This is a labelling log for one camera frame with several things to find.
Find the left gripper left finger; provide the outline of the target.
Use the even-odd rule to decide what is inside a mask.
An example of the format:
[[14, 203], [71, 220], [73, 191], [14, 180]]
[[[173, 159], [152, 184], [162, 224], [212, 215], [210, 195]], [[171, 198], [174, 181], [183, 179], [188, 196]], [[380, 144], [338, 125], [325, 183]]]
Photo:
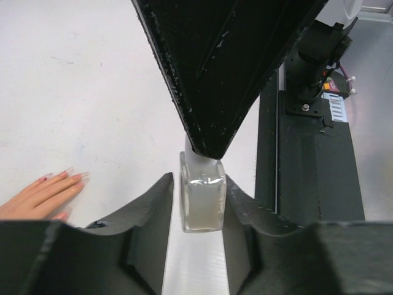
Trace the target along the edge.
[[1, 223], [2, 294], [160, 294], [174, 177], [85, 228]]

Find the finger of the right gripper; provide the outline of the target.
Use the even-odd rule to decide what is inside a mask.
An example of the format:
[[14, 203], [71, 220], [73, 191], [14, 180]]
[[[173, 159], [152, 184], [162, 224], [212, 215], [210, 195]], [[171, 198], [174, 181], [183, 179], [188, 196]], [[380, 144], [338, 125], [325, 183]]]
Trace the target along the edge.
[[221, 159], [324, 1], [134, 1], [193, 151]]

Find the clear nail polish bottle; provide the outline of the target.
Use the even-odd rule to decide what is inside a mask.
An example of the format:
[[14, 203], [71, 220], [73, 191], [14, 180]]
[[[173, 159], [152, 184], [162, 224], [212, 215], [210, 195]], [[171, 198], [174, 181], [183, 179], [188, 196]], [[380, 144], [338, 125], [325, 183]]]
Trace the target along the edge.
[[214, 232], [224, 224], [227, 180], [220, 160], [205, 163], [180, 153], [180, 208], [186, 233]]

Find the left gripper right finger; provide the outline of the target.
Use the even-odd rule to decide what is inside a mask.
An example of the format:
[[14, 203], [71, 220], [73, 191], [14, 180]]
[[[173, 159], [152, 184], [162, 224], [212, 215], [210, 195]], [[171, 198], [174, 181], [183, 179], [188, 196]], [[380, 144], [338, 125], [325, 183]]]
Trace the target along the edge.
[[231, 294], [391, 294], [392, 224], [299, 226], [227, 179], [225, 260]]

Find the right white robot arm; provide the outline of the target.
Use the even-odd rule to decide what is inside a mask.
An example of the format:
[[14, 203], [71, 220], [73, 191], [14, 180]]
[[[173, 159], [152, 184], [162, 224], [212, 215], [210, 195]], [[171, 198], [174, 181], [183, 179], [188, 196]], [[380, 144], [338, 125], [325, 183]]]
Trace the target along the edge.
[[314, 98], [356, 22], [359, 1], [134, 1], [193, 152], [221, 159], [282, 63]]

